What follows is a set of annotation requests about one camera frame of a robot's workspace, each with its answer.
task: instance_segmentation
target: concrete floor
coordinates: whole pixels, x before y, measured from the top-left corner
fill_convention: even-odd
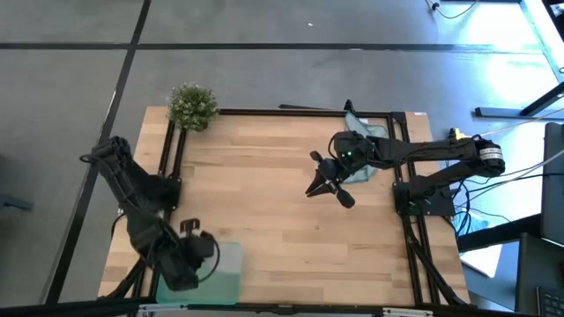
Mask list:
[[[4,0],[0,41],[129,42],[141,4]],[[465,5],[442,8],[455,13]],[[154,1],[141,42],[538,45],[516,4],[478,4],[459,19],[445,20],[429,14],[424,1],[412,0]],[[124,56],[124,51],[0,50],[0,192],[35,203],[29,213],[0,213],[0,306],[41,301],[84,175],[78,156],[96,140]],[[173,86],[192,81],[213,88],[222,107],[341,108],[352,99],[359,110],[428,112],[435,138],[451,127],[471,135],[515,123],[477,119],[471,111],[525,107],[557,84],[540,49],[137,51],[113,133],[135,144],[145,107],[165,105]],[[506,153],[508,171],[542,159],[543,126],[532,123],[493,136]],[[516,191],[526,191],[528,202],[511,200],[507,194]],[[516,219],[539,212],[539,202],[540,180],[533,179],[497,189],[473,206]],[[107,185],[98,181],[62,300],[96,297],[115,210]]]

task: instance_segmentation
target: green plant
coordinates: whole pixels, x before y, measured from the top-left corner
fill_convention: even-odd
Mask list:
[[[219,112],[215,93],[196,84],[173,88],[167,100],[168,119],[186,129],[203,131]]]

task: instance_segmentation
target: blue cloth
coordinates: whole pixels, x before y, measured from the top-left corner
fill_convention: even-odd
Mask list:
[[[346,129],[349,131],[356,131],[359,134],[366,136],[378,136],[378,137],[388,137],[388,130],[381,125],[375,124],[366,124],[360,121],[354,114],[351,112],[346,113],[345,115],[345,124]],[[378,169],[372,166],[365,166],[361,168],[356,173],[349,176],[345,181],[344,184],[352,184],[356,182],[363,182],[368,181],[370,177],[376,174]]]

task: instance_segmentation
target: desk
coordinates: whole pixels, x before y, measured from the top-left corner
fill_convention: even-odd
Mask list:
[[[160,162],[166,111],[148,107],[145,113],[135,160],[148,173],[156,173]],[[406,116],[413,142],[431,139],[425,114]],[[385,126],[384,120],[370,122]],[[344,119],[335,117],[220,115],[206,131],[189,132],[181,201],[171,226],[178,230],[182,220],[199,217],[203,229],[220,242],[242,244],[241,303],[414,304],[404,234],[391,192],[392,170],[347,185],[356,199],[351,210],[332,195],[304,195],[315,174],[309,152],[327,156],[330,138],[344,128]],[[421,162],[416,169],[430,174],[438,165]],[[126,221],[115,228],[100,295],[111,292],[137,260]],[[452,229],[439,217],[426,221],[436,267],[468,301]],[[147,270],[142,294],[148,293],[151,273]],[[419,277],[428,301],[420,263]]]

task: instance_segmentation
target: cable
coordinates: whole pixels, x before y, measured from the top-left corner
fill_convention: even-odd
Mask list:
[[[541,164],[541,163],[542,163],[542,162],[537,163],[537,164],[535,164],[534,166],[530,166],[530,167],[527,167],[527,168],[524,168],[524,169],[520,169],[520,170],[518,170],[518,171],[514,171],[514,172],[511,172],[511,173],[505,173],[505,174],[502,174],[502,175],[500,175],[500,176],[488,177],[488,178],[486,179],[486,181],[483,181],[483,182],[473,181],[473,180],[468,180],[468,179],[466,179],[465,181],[469,181],[469,182],[471,182],[471,183],[478,184],[478,185],[486,185],[486,184],[487,184],[491,179],[493,179],[493,178],[505,177],[505,176],[510,176],[510,175],[516,174],[516,173],[524,172],[524,171],[526,171],[526,170],[532,169],[533,167],[535,167],[535,166],[537,166],[537,165],[539,165],[539,164]]]
[[[546,161],[544,161],[544,162],[542,162],[542,163],[540,163],[540,164],[534,166],[534,167],[533,167],[532,169],[530,169],[529,171],[527,171],[527,172],[525,172],[525,173],[523,173],[523,174],[521,174],[521,175],[519,175],[519,176],[517,176],[517,177],[515,177],[515,178],[513,178],[513,179],[511,179],[511,180],[509,180],[509,181],[502,181],[502,182],[500,182],[500,183],[494,184],[494,185],[497,185],[497,186],[492,186],[492,187],[490,187],[490,188],[483,188],[483,189],[485,189],[483,192],[481,192],[481,193],[475,195],[474,197],[468,199],[466,202],[469,203],[469,202],[473,201],[474,199],[480,197],[481,195],[487,193],[488,191],[490,191],[490,190],[492,190],[492,189],[498,188],[499,186],[502,186],[502,185],[508,184],[508,183],[510,183],[510,182],[512,182],[512,181],[516,181],[516,180],[518,180],[518,179],[523,178],[523,177],[526,176],[527,174],[529,174],[529,173],[535,171],[536,169],[538,169],[538,168],[540,168],[540,167],[542,167],[542,166],[545,166],[546,164],[548,164],[548,163],[552,162],[553,160],[557,159],[557,158],[558,158],[560,155],[562,155],[563,153],[564,153],[564,150],[559,151],[558,153],[554,154],[552,157],[550,157],[550,158],[547,159]]]
[[[471,4],[466,10],[464,10],[464,11],[458,13],[456,16],[453,16],[453,17],[447,16],[447,15],[445,15],[444,13],[442,13],[441,9],[439,9],[439,7],[441,6],[439,3],[434,3],[434,2],[432,2],[431,0],[426,0],[426,1],[427,1],[427,5],[429,6],[429,9],[431,9],[432,11],[437,11],[437,12],[439,12],[439,14],[441,14],[444,18],[453,19],[453,18],[458,18],[458,17],[460,17],[461,15],[465,14],[466,12],[468,12],[471,8],[474,7],[474,5],[476,5],[476,4],[478,3],[479,0],[474,1],[474,3]]]
[[[208,273],[208,275],[199,279],[197,281],[198,283],[202,283],[206,279],[210,278],[212,276],[212,274],[215,272],[215,270],[218,268],[218,265],[219,265],[219,258],[221,256],[221,251],[219,251],[219,243],[218,243],[217,240],[215,240],[215,238],[212,235],[210,235],[210,236],[211,236],[211,239],[213,240],[213,245],[215,246],[216,250],[218,250],[218,257],[215,259],[215,264],[213,264],[213,268],[211,268],[210,273]]]
[[[329,140],[329,143],[327,144],[327,152],[329,153],[329,155],[331,155],[332,158],[338,161],[338,158],[333,154],[333,151],[331,150],[331,144],[333,143],[334,140],[335,140],[335,135],[331,137],[331,140]]]
[[[539,176],[564,176],[564,173],[542,173],[542,174],[536,174],[536,175],[529,175],[529,176],[524,176],[524,177],[518,178],[515,181],[527,180],[529,178],[534,178],[534,177],[539,177]],[[498,181],[494,184],[484,186],[483,188],[475,188],[475,189],[471,190],[470,192],[473,193],[473,192],[476,192],[476,191],[488,189],[488,188],[491,188],[491,187],[496,186],[496,185],[502,185],[506,182],[510,182],[510,181]]]
[[[470,226],[471,226],[471,222],[472,222],[472,217],[470,216],[470,213],[468,212],[468,210],[470,209],[470,191],[468,190],[468,188],[466,187],[466,185],[464,185],[464,181],[460,182],[460,186],[458,186],[458,188],[464,187],[464,190],[466,190],[466,214],[464,215],[464,218],[460,224],[460,227],[458,227],[458,230],[455,233],[455,236],[458,238],[458,236],[460,235],[460,232],[462,232],[462,230],[464,229],[464,227],[466,226],[466,222],[468,222],[468,227],[466,229],[466,234],[468,234],[468,232],[470,231]]]
[[[487,131],[486,133],[482,133],[482,134],[480,134],[480,135],[481,135],[481,136],[487,136],[487,135],[491,135],[491,134],[494,134],[494,133],[498,133],[498,132],[505,131],[505,130],[507,130],[507,129],[512,129],[512,128],[518,127],[518,126],[523,125],[523,124],[526,124],[526,123],[535,122],[535,121],[538,121],[538,120],[540,120],[540,119],[546,118],[547,116],[549,116],[549,115],[551,115],[551,114],[556,114],[557,112],[560,112],[560,111],[562,111],[562,110],[564,110],[564,107],[561,108],[561,109],[558,109],[558,110],[554,110],[554,111],[552,111],[552,112],[549,113],[549,114],[545,114],[545,115],[539,116],[539,117],[537,117],[537,118],[528,120],[528,121],[526,121],[526,122],[520,122],[520,123],[517,123],[517,124],[514,124],[514,125],[507,126],[507,127],[505,127],[505,128],[495,129],[495,130],[492,130],[492,131]]]
[[[516,225],[515,225],[515,223],[514,223],[513,221],[507,219],[506,217],[504,217],[504,216],[502,216],[502,215],[491,214],[491,213],[484,212],[484,211],[479,210],[479,209],[476,209],[476,208],[470,208],[470,210],[474,210],[474,211],[477,211],[477,212],[479,212],[479,213],[481,213],[481,214],[488,215],[488,216],[492,216],[492,217],[500,217],[500,218],[503,218],[505,221],[507,221],[508,223],[513,224],[513,225],[516,227]]]
[[[125,212],[122,212],[121,215],[117,216],[117,218],[114,220],[114,223],[112,224],[112,235],[110,236],[110,238],[114,238],[114,231],[115,231],[115,225],[117,225],[117,222],[123,217],[125,216]]]

